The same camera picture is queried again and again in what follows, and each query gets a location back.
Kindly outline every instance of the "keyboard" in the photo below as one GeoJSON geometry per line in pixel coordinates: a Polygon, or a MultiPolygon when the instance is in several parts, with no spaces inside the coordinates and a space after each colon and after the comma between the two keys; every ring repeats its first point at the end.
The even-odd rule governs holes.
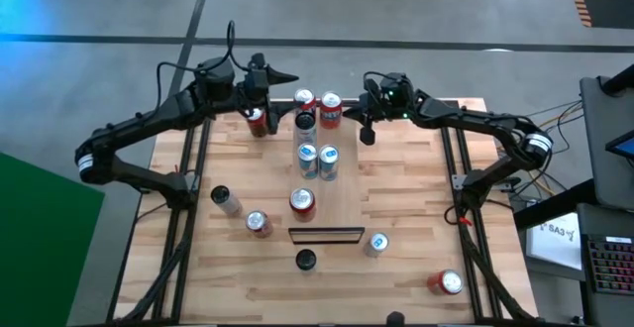
{"type": "Polygon", "coordinates": [[[631,238],[587,236],[595,292],[634,295],[634,241],[631,238]]]}

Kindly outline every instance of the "table leg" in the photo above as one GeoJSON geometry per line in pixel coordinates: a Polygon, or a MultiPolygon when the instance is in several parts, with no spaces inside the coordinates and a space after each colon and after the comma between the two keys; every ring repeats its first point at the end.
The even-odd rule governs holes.
{"type": "Polygon", "coordinates": [[[515,213],[515,227],[517,230],[524,230],[564,214],[576,212],[578,203],[596,203],[593,178],[515,213]]]}

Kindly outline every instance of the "metal bracket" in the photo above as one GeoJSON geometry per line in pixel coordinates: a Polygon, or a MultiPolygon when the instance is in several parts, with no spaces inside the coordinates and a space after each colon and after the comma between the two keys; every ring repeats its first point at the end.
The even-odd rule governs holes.
{"type": "MultiPolygon", "coordinates": [[[[454,186],[454,189],[463,189],[463,182],[465,182],[465,178],[467,178],[466,174],[452,174],[452,185],[454,186]]],[[[501,192],[510,192],[512,189],[513,187],[509,182],[499,182],[494,184],[491,188],[491,190],[501,192]]]]}

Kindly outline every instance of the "can lid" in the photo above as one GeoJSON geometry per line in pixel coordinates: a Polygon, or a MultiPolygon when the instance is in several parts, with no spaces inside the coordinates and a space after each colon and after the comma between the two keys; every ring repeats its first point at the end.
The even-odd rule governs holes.
{"type": "Polygon", "coordinates": [[[442,283],[449,293],[458,293],[463,289],[463,280],[457,272],[451,270],[443,273],[442,283]]]}
{"type": "Polygon", "coordinates": [[[297,149],[299,158],[305,161],[311,161],[317,159],[317,149],[310,144],[302,144],[297,149]]]}
{"type": "Polygon", "coordinates": [[[328,108],[335,108],[341,104],[341,97],[335,92],[325,92],[321,96],[321,104],[328,108]]]}
{"type": "Polygon", "coordinates": [[[216,204],[222,204],[229,199],[229,195],[229,188],[227,188],[227,186],[218,185],[211,191],[211,200],[213,200],[216,204]]]}
{"type": "Polygon", "coordinates": [[[315,255],[315,252],[310,249],[304,249],[297,253],[295,263],[298,268],[304,271],[309,271],[315,267],[315,264],[317,264],[317,256],[315,255]]]}
{"type": "Polygon", "coordinates": [[[295,117],[295,125],[302,130],[308,130],[315,126],[315,115],[309,112],[301,112],[295,117]]]}
{"type": "Polygon", "coordinates": [[[254,109],[254,115],[249,117],[250,121],[254,121],[254,120],[258,120],[261,116],[262,116],[262,109],[256,108],[254,109]]]}
{"type": "Polygon", "coordinates": [[[387,240],[387,236],[383,233],[374,233],[370,238],[370,244],[376,251],[382,252],[387,249],[389,241],[387,240]]]}
{"type": "Polygon", "coordinates": [[[247,228],[258,230],[264,226],[266,218],[262,211],[253,211],[247,216],[247,228]]]}
{"type": "Polygon", "coordinates": [[[290,194],[290,204],[295,209],[310,208],[314,201],[313,192],[308,188],[298,188],[290,194]]]}
{"type": "Polygon", "coordinates": [[[333,145],[326,145],[319,151],[319,159],[326,164],[333,164],[339,159],[339,150],[333,145]]]}
{"type": "Polygon", "coordinates": [[[299,88],[295,92],[295,100],[302,103],[309,103],[315,99],[315,95],[308,88],[299,88]]]}

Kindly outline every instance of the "red soda can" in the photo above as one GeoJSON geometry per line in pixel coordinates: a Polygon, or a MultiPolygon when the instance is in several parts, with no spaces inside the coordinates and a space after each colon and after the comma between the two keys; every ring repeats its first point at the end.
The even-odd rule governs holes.
{"type": "Polygon", "coordinates": [[[296,102],[303,103],[299,108],[295,109],[295,115],[298,115],[302,112],[309,112],[314,115],[317,111],[317,98],[315,98],[315,94],[313,94],[310,89],[297,89],[293,98],[296,102]]]}
{"type": "Polygon", "coordinates": [[[321,97],[320,122],[324,129],[339,127],[342,115],[342,100],[335,92],[325,92],[321,97]]]}
{"type": "Polygon", "coordinates": [[[247,215],[247,229],[257,238],[266,238],[273,233],[273,225],[266,213],[256,210],[247,215]]]}
{"type": "Polygon", "coordinates": [[[262,138],[268,134],[268,129],[266,128],[266,112],[264,110],[254,109],[254,115],[247,119],[247,123],[249,124],[251,135],[256,138],[262,138]]]}
{"type": "Polygon", "coordinates": [[[427,287],[434,294],[457,294],[463,290],[463,279],[453,270],[443,270],[427,278],[427,287]]]}
{"type": "Polygon", "coordinates": [[[315,195],[308,188],[298,188],[290,193],[290,209],[295,213],[295,219],[309,222],[315,217],[315,195]]]}

